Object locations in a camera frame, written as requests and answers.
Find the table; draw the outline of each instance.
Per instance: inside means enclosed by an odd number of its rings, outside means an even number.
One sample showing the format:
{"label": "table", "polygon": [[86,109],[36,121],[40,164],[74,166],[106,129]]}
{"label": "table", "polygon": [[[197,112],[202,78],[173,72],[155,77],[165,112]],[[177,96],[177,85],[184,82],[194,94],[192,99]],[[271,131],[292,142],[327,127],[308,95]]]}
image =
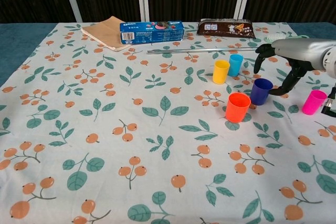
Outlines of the table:
{"label": "table", "polygon": [[[196,35],[113,52],[58,24],[0,88],[2,223],[333,223],[333,118],[301,111],[308,73],[282,97],[226,121],[230,93],[290,68],[271,57],[253,74],[212,83],[216,59],[258,46],[286,23],[254,23],[256,39]],[[226,53],[146,55],[151,49],[232,47]]]}

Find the blue cup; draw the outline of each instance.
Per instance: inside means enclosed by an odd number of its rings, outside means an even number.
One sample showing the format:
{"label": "blue cup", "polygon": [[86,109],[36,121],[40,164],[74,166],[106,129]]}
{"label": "blue cup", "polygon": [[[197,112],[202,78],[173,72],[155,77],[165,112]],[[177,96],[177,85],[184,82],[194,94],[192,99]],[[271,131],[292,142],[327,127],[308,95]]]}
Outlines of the blue cup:
{"label": "blue cup", "polygon": [[263,105],[268,97],[268,91],[273,88],[272,82],[259,78],[254,81],[250,99],[254,105]]}
{"label": "blue cup", "polygon": [[240,66],[242,65],[244,57],[242,55],[231,55],[230,56],[230,68],[227,73],[228,76],[237,76],[239,74]]}

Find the orange cup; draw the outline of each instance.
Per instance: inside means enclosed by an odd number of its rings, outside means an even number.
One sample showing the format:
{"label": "orange cup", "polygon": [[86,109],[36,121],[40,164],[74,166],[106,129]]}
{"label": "orange cup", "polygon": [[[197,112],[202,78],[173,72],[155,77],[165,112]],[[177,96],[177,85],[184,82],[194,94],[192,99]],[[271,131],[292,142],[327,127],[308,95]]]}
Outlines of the orange cup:
{"label": "orange cup", "polygon": [[225,118],[232,123],[241,122],[251,104],[250,97],[244,93],[231,93],[229,95]]}

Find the chocolate snack bag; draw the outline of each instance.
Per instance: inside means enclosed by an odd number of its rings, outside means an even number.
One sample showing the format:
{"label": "chocolate snack bag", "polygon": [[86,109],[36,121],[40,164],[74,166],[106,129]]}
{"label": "chocolate snack bag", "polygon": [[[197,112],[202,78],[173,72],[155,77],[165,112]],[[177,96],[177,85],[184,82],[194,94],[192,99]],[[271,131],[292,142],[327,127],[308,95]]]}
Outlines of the chocolate snack bag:
{"label": "chocolate snack bag", "polygon": [[201,19],[198,24],[197,34],[236,38],[256,38],[253,33],[252,22],[247,19]]}

